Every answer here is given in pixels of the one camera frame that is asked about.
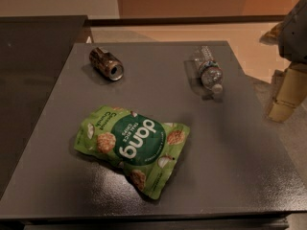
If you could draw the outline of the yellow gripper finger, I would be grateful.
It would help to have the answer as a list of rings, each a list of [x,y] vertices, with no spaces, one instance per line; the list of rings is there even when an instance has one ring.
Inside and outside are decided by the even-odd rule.
[[[283,123],[307,97],[307,64],[292,62],[284,71],[272,76],[272,95],[268,118]]]
[[[269,31],[260,37],[260,42],[268,45],[275,45],[278,43],[280,33],[282,31],[283,23],[280,22],[272,27]]]

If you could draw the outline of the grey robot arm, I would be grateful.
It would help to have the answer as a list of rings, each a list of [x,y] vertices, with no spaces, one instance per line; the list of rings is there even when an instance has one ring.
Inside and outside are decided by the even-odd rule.
[[[290,65],[275,70],[266,117],[283,123],[307,98],[307,0],[299,0],[284,20],[263,34],[260,41],[278,46],[279,55]]]

